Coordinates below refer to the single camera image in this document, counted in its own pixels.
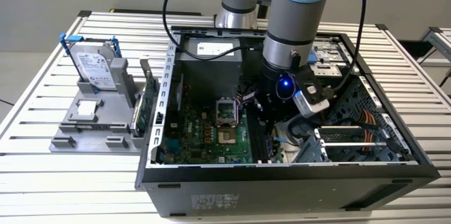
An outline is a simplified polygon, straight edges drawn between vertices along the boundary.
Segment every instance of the metal case frame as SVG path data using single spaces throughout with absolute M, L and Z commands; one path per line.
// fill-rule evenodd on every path
M 177 41 L 188 34 L 262 38 L 265 33 L 201 27 L 173 27 L 172 32 Z M 317 33 L 317 37 L 321 36 L 338 38 L 353 54 L 345 34 Z M 142 149 L 136 177 L 136 184 L 146 189 L 162 217 L 372 210 L 440 177 L 361 57 L 357 59 L 360 75 L 374 91 L 418 165 L 152 165 L 148 154 L 152 151 L 156 154 L 162 136 L 174 58 L 176 47 L 170 43 L 156 105 L 156 114 L 161 115 L 154 117 L 148 152 Z M 217 203 L 224 202 L 224 198 L 226 207 Z

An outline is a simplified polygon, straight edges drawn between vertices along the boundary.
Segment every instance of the metal rack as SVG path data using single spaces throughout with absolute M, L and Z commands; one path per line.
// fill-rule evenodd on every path
M 168 16 L 168 23 L 212 26 L 212 17 Z M 265 26 L 266 21 L 260 20 L 258 28 Z M 356 24 L 321 23 L 318 31 L 345 33 L 356 41 Z M 168 38 L 160 15 L 81 14 L 68 34 L 101 39 L 116 35 L 134 80 L 144 81 L 141 57 L 149 59 L 152 73 L 161 77 Z M 186 221 L 451 221 L 451 101 L 388 30 L 365 25 L 360 54 L 443 178 L 370 213 L 228 216 Z M 49 152 L 50 137 L 77 93 L 76 81 L 76 69 L 58 45 L 0 125 L 0 153 L 5 153 L 0 155 L 0 216 L 9 216 L 0 222 L 170 222 L 160 220 L 146 193 L 133 187 L 138 156 Z

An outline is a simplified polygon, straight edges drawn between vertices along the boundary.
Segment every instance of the chip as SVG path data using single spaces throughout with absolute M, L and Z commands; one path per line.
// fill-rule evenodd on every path
M 218 144 L 236 144 L 236 129 L 218 128 L 217 129 Z

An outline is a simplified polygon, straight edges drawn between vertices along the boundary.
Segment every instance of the white label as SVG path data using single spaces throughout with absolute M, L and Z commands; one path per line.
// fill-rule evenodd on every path
M 92 129 L 90 125 L 77 125 L 78 129 Z
M 96 101 L 80 101 L 78 102 L 78 109 L 77 113 L 80 116 L 90 116 L 96 112 L 96 106 L 97 102 Z
M 198 43 L 197 55 L 218 55 L 233 48 L 232 43 Z
M 114 89 L 116 85 L 110 76 L 105 57 L 97 53 L 78 52 L 77 57 L 89 83 L 98 89 Z
M 328 57 L 328 55 L 326 55 L 324 52 L 321 52 L 321 51 L 316 52 L 316 54 L 317 54 L 321 58 L 326 58 L 326 57 Z
M 238 194 L 194 194 L 190 195 L 193 209 L 232 209 L 238 202 Z

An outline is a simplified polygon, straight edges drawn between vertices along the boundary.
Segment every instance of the green circuit board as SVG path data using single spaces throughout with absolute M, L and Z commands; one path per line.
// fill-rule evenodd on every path
M 234 128 L 214 120 L 213 108 L 185 105 L 181 136 L 164 140 L 165 164 L 252 163 L 245 111 Z

